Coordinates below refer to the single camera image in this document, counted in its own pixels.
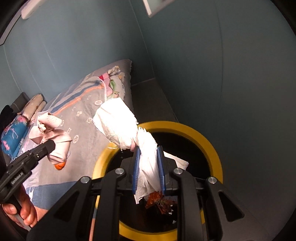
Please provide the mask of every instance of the finger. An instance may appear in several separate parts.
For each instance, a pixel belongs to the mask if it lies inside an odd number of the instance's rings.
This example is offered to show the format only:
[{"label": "finger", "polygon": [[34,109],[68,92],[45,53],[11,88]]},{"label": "finger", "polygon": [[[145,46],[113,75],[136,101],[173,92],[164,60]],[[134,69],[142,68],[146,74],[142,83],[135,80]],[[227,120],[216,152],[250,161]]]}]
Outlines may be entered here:
[{"label": "finger", "polygon": [[34,222],[34,220],[36,219],[36,217],[37,217],[36,210],[35,210],[35,208],[33,208],[33,207],[31,206],[30,214],[29,214],[28,217],[24,220],[25,225],[28,225],[28,226],[29,226],[29,225],[32,225],[33,222]]},{"label": "finger", "polygon": [[37,215],[35,216],[34,221],[31,224],[31,227],[34,227],[36,225],[36,223],[37,223]]},{"label": "finger", "polygon": [[20,216],[22,219],[26,219],[31,212],[31,201],[29,196],[26,193],[20,194],[20,204],[22,206],[22,209],[20,211]]},{"label": "finger", "polygon": [[17,224],[20,224],[19,220],[14,216],[14,215],[11,215],[11,214],[7,214],[7,216],[14,222],[16,222]]},{"label": "finger", "polygon": [[12,204],[3,204],[3,210],[7,214],[16,214],[17,213],[17,209]]}]

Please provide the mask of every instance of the blue gripper pad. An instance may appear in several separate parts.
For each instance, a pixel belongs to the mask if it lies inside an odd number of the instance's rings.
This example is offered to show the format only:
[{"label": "blue gripper pad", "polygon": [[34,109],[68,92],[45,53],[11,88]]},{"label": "blue gripper pad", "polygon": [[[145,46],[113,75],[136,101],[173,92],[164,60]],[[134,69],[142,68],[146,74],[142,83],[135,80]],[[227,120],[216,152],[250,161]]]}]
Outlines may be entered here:
[{"label": "blue gripper pad", "polygon": [[157,165],[159,172],[160,188],[163,195],[165,195],[165,172],[163,170],[163,155],[160,147],[157,147]]},{"label": "blue gripper pad", "polygon": [[135,166],[133,169],[133,186],[132,186],[132,192],[133,194],[136,194],[137,186],[138,186],[138,177],[139,177],[139,163],[140,163],[140,148],[136,148],[136,161]]}]

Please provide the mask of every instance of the beige pillow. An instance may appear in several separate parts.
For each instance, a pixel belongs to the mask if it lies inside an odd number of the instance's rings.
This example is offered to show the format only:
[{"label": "beige pillow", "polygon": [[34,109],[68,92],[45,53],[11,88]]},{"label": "beige pillow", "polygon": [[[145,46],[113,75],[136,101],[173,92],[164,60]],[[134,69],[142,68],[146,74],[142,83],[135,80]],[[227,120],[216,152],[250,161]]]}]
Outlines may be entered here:
[{"label": "beige pillow", "polygon": [[35,95],[31,100],[29,100],[24,109],[21,111],[21,115],[29,121],[42,101],[42,95]]},{"label": "beige pillow", "polygon": [[46,105],[46,102],[42,101],[41,104],[38,106],[37,110],[35,111],[35,113],[33,114],[32,118],[30,120],[30,125],[32,125],[34,123],[36,115],[38,114],[38,112],[43,110],[45,105]]}]

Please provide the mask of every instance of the pink fabric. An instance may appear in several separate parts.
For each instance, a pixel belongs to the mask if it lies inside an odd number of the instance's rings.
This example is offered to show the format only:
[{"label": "pink fabric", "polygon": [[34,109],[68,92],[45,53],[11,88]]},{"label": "pink fabric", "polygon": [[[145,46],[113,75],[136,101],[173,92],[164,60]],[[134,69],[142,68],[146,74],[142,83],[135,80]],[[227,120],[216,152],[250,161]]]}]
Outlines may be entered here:
[{"label": "pink fabric", "polygon": [[135,147],[136,147],[136,143],[135,143],[135,141],[132,139],[132,140],[131,140],[131,151],[132,151],[132,152],[134,152]]},{"label": "pink fabric", "polygon": [[56,129],[61,122],[61,119],[47,112],[37,117],[37,125],[33,126],[29,133],[29,138],[36,144],[42,144],[49,139],[55,142],[55,150],[47,156],[53,165],[66,160],[72,141],[67,132]]},{"label": "pink fabric", "polygon": [[99,76],[99,78],[100,78],[101,80],[103,80],[104,83],[105,83],[105,85],[106,85],[107,96],[111,95],[112,92],[113,92],[113,90],[112,90],[112,88],[109,86],[109,84],[110,84],[110,78],[109,78],[108,73],[104,73],[104,74],[102,74],[101,76]]}]

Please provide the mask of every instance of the orange stripe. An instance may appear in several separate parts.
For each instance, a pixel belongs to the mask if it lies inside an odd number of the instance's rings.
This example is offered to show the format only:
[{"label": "orange stripe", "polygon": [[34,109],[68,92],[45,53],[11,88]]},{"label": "orange stripe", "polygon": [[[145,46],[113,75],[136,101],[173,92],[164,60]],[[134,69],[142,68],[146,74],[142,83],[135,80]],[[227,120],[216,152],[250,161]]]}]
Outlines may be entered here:
[{"label": "orange stripe", "polygon": [[102,89],[103,88],[103,85],[100,84],[99,86],[95,86],[95,87],[91,87],[87,90],[85,90],[79,97],[76,97],[74,100],[72,100],[70,103],[68,103],[67,105],[63,106],[61,109],[57,110],[53,115],[56,116],[58,115],[59,113],[61,113],[64,109],[68,108],[69,106],[75,104],[76,102],[80,101],[81,100],[81,97],[84,96],[86,93],[92,91],[92,90],[95,90],[95,89]]}]

